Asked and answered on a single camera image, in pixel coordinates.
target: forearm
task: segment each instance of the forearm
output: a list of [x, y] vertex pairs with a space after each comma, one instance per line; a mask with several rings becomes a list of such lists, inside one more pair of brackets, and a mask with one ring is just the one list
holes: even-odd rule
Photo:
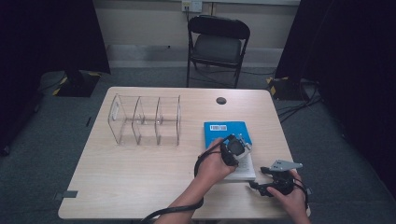
[[308, 216], [292, 217], [294, 224], [311, 224]]
[[[184, 190], [180, 196], [178, 196], [169, 207], [185, 206], [196, 204], [204, 198], [205, 194], [210, 190], [212, 184], [206, 183], [205, 181], [194, 178], [189, 186]], [[195, 210], [176, 212], [170, 214], [161, 215], [156, 221], [156, 224], [164, 223], [189, 223]]]

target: white label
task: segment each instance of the white label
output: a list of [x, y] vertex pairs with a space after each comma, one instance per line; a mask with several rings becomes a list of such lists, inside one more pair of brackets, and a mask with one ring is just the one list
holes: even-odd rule
[[227, 125], [210, 125], [210, 131], [227, 131]]

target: wooden table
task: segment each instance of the wooden table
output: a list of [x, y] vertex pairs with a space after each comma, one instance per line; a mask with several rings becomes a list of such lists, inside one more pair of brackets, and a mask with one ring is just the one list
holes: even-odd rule
[[[180, 140], [177, 147], [117, 145], [107, 123], [115, 94], [131, 96], [180, 95]], [[225, 105], [216, 102], [227, 100]], [[65, 219], [140, 219], [165, 208], [193, 179], [197, 156], [205, 150], [203, 123], [208, 120], [243, 120], [253, 143], [256, 181], [272, 181], [261, 166], [276, 159], [292, 161], [268, 91], [110, 88], [92, 127], [59, 216]], [[248, 183], [219, 183], [205, 196], [194, 219], [286, 217], [279, 203], [262, 197]]]

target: chair backrest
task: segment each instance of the chair backrest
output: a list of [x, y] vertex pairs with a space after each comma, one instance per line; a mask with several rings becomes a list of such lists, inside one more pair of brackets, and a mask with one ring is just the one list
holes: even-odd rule
[[250, 29], [242, 21], [208, 15], [191, 18], [188, 29], [189, 33], [202, 35], [217, 35], [245, 40], [250, 37]]

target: acrylic divider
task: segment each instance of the acrylic divider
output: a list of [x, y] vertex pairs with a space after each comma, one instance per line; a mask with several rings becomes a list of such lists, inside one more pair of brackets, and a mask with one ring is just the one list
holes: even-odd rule
[[180, 96], [125, 96], [113, 99], [108, 124], [118, 144], [177, 146]]

